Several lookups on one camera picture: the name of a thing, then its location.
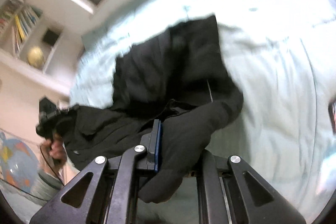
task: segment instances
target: row of books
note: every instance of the row of books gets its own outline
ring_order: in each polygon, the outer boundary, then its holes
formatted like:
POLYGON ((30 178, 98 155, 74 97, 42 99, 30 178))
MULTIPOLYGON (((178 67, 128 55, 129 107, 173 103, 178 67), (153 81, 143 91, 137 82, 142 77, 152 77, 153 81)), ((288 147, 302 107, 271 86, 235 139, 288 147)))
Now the row of books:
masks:
POLYGON ((31 6, 27 5, 22 8, 18 14, 14 15, 15 24, 13 24, 12 33, 14 39, 13 46, 15 55, 19 54, 20 48, 22 47, 24 41, 36 25, 39 19, 37 14, 37 11, 35 11, 31 6))
POLYGON ((0 8, 0 36, 6 30, 10 20, 23 3, 23 0, 6 0, 4 5, 0 8))

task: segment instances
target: person's arm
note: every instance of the person's arm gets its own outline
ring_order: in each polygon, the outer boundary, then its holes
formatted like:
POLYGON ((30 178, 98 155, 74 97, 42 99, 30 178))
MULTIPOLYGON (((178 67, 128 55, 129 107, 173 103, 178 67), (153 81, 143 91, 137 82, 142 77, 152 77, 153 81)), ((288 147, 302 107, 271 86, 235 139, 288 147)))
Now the person's arm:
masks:
POLYGON ((63 147, 62 138, 57 134, 54 136, 53 143, 51 143, 51 140, 45 140, 41 144, 41 150, 54 172, 41 155, 41 168, 31 188, 30 194, 43 200, 50 200, 63 186, 55 173, 58 174, 66 163, 67 154, 63 147), (60 163, 54 165, 53 159, 60 160, 60 163))

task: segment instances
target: silver screw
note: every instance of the silver screw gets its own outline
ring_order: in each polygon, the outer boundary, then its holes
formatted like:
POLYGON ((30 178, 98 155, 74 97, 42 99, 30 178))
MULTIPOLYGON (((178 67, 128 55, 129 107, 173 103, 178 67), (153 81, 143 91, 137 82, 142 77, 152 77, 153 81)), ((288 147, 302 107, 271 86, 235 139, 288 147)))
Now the silver screw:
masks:
POLYGON ((238 156, 231 156, 230 160, 236 164, 240 162, 240 158, 238 156))
POLYGON ((105 162, 104 156, 99 156, 94 160, 97 164, 103 164, 105 162))
POLYGON ((135 152, 142 152, 145 150, 145 147, 143 145, 137 145, 136 147, 134 147, 135 152))

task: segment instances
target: light blue bedding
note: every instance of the light blue bedding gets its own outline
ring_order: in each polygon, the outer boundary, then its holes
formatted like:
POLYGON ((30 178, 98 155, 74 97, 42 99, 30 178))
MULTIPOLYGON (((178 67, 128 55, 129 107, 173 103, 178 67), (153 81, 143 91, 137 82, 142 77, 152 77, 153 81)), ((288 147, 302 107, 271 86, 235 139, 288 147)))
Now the light blue bedding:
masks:
MULTIPOLYGON (((87 52, 71 104, 112 105, 117 55, 209 14, 216 15, 223 61, 245 101, 240 117, 214 133, 208 149, 241 155, 311 223, 336 186, 328 115, 336 96, 336 0, 148 0, 83 37, 87 52)), ((174 224, 198 223, 196 208, 192 179, 166 203, 139 202, 144 218, 174 224)))

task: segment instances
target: black garment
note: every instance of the black garment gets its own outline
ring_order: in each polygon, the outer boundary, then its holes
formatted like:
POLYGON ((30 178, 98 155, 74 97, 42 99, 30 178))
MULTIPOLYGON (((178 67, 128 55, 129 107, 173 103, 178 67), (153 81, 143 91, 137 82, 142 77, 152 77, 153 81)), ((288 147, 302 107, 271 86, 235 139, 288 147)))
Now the black garment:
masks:
POLYGON ((240 113, 243 96, 221 60, 215 16, 180 23, 117 58, 113 106, 80 107, 64 143, 76 168, 121 155, 163 122, 162 166, 139 192, 145 202, 171 197, 211 134, 240 113))

